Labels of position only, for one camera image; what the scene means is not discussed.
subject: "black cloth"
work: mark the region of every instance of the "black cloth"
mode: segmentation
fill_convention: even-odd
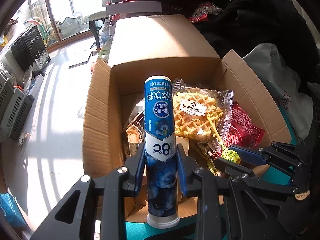
[[[301,78],[299,92],[308,93],[307,82],[320,83],[319,55],[312,34],[291,0],[153,0],[174,7],[190,17],[199,3],[210,1],[223,8],[209,21],[194,23],[220,57],[233,49],[244,57],[258,44],[273,43],[286,64]]]

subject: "silver bolt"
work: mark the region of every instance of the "silver bolt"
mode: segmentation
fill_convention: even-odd
[[[81,177],[81,181],[82,182],[88,182],[90,180],[90,176],[89,175],[83,175],[82,177]]]
[[[202,167],[195,167],[195,172],[196,173],[202,173],[202,172],[204,172],[204,168],[202,168]]]
[[[238,178],[239,178],[239,176],[236,176],[236,175],[232,175],[232,176],[231,176],[231,180],[232,180],[233,182],[235,182]]]
[[[246,178],[248,178],[249,177],[249,175],[247,174],[247,173],[243,173],[242,175],[241,175],[241,178],[243,178],[243,179],[246,179]]]
[[[118,168],[117,169],[117,171],[119,172],[119,173],[125,173],[125,172],[127,172],[127,168],[126,167],[120,167],[120,168]]]

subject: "waffle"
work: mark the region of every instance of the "waffle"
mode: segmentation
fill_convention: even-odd
[[[204,116],[191,115],[182,110],[179,110],[182,99],[192,100],[207,107]],[[211,126],[207,119],[210,117],[211,121],[217,127],[223,111],[216,107],[217,101],[208,95],[200,93],[181,93],[173,96],[173,110],[176,136],[181,136],[199,141],[205,141],[210,136],[215,137],[215,133],[211,131]]]

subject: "plastic crate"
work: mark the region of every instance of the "plastic crate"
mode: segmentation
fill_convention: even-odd
[[[16,88],[2,117],[1,142],[6,138],[18,139],[31,106],[27,96]]]
[[[0,120],[13,95],[12,84],[7,76],[0,72]]]

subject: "white floor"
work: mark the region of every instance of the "white floor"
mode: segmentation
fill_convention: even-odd
[[[83,119],[78,111],[85,106],[90,62],[95,60],[68,67],[93,42],[94,38],[89,38],[50,54],[46,76],[23,128],[29,138],[21,147],[11,139],[2,143],[8,192],[16,199],[31,231],[84,174]]]

